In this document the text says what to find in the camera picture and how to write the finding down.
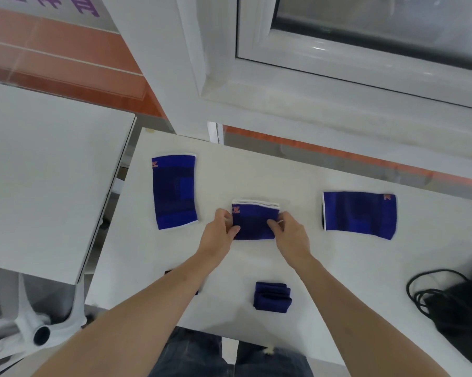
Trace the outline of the person's right hand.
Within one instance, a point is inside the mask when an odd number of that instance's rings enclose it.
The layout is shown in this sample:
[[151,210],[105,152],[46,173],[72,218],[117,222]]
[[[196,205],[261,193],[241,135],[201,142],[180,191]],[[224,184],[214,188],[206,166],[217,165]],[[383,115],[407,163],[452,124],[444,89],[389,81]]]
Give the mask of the person's right hand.
[[278,220],[284,221],[284,232],[275,236],[277,248],[289,266],[297,270],[312,259],[309,237],[304,226],[289,212],[279,214]]

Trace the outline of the person's left hand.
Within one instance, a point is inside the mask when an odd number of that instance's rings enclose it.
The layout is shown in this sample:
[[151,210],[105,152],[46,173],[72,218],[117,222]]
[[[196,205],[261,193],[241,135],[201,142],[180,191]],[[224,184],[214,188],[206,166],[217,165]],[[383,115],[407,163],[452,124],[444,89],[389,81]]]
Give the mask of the person's left hand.
[[227,239],[227,230],[233,224],[233,216],[226,209],[217,209],[214,219],[207,223],[196,254],[207,259],[213,268],[220,265],[229,252],[233,240]]

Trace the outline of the half-folded blue elastic sleeve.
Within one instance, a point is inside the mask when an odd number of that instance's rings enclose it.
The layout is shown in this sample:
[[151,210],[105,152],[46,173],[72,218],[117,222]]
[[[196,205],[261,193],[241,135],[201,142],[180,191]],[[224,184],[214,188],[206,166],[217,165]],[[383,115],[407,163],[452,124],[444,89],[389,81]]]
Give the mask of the half-folded blue elastic sleeve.
[[274,240],[275,235],[268,225],[268,220],[278,221],[279,212],[278,203],[234,199],[232,201],[233,225],[240,227],[234,240]]

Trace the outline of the person's left forearm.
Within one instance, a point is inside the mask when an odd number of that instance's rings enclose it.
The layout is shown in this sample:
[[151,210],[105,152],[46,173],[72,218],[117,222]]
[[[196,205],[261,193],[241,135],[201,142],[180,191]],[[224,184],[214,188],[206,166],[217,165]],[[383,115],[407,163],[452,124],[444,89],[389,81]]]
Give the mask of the person's left forearm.
[[147,377],[223,252],[199,249],[74,335],[32,377]]

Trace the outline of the person's right forearm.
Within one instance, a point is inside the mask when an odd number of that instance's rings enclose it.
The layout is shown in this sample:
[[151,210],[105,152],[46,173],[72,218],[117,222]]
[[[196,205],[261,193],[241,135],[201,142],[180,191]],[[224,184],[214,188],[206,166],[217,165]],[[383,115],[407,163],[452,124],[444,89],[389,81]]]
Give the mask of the person's right forearm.
[[282,255],[313,299],[351,377],[450,377],[310,253]]

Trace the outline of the folded blue elastic sleeve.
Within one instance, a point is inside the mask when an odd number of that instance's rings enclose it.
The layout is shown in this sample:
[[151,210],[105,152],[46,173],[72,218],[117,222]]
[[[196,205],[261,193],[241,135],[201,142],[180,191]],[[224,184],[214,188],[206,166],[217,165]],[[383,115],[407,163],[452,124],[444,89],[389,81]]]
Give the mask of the folded blue elastic sleeve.
[[[164,275],[170,273],[172,270],[173,270],[173,269],[169,269],[169,270],[165,271],[165,272],[164,272]],[[196,291],[196,293],[195,293],[195,296],[197,296],[197,295],[199,294],[199,292],[200,292],[200,290],[198,289],[198,290]]]
[[291,289],[286,284],[258,281],[253,307],[259,311],[285,314],[292,304],[290,294]]

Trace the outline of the flat blue elastic sleeve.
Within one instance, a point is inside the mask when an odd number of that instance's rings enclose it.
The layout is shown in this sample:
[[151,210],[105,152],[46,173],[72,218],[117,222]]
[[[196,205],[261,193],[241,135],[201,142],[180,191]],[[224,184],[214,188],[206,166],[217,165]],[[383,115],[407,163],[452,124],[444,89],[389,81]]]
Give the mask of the flat blue elastic sleeve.
[[392,240],[398,222],[397,196],[361,191],[325,191],[322,226],[326,231],[372,235]]
[[169,230],[198,221],[195,205],[196,155],[156,156],[151,159],[157,227]]

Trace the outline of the blue jeans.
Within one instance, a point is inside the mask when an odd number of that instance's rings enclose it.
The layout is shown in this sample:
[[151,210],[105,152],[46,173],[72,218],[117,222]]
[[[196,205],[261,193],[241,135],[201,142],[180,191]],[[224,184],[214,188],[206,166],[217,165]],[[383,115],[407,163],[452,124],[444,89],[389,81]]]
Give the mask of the blue jeans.
[[314,377],[304,355],[240,341],[234,364],[222,337],[175,327],[148,377]]

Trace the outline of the white side table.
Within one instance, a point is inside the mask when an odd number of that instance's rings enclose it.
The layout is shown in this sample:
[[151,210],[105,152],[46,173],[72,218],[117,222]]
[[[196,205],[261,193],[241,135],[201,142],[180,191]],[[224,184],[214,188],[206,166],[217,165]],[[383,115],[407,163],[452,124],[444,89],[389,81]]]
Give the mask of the white side table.
[[0,84],[0,268],[78,282],[136,119]]

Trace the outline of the black bag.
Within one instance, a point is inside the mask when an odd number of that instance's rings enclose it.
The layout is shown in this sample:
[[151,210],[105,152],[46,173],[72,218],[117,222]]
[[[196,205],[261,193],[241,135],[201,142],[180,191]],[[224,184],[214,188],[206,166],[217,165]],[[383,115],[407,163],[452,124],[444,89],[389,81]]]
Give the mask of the black bag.
[[440,334],[472,363],[472,277],[426,303]]

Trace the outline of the white metal table leg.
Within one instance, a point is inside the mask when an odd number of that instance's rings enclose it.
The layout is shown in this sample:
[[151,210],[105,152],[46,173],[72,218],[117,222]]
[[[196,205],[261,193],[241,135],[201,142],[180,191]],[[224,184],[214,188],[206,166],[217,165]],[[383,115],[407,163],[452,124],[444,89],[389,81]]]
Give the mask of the white metal table leg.
[[68,340],[87,324],[84,312],[84,279],[75,285],[68,317],[53,323],[50,316],[33,309],[25,276],[0,270],[0,373],[40,350]]

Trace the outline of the white window frame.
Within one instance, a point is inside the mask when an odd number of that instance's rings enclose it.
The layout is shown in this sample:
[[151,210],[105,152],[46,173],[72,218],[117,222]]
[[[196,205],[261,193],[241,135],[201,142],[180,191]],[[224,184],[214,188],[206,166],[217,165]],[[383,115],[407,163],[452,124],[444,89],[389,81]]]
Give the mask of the white window frame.
[[281,0],[177,0],[182,23],[187,15],[199,25],[206,78],[236,81],[237,65],[259,63],[336,82],[397,92],[472,108],[472,70],[438,59],[343,43],[315,32],[293,32]]

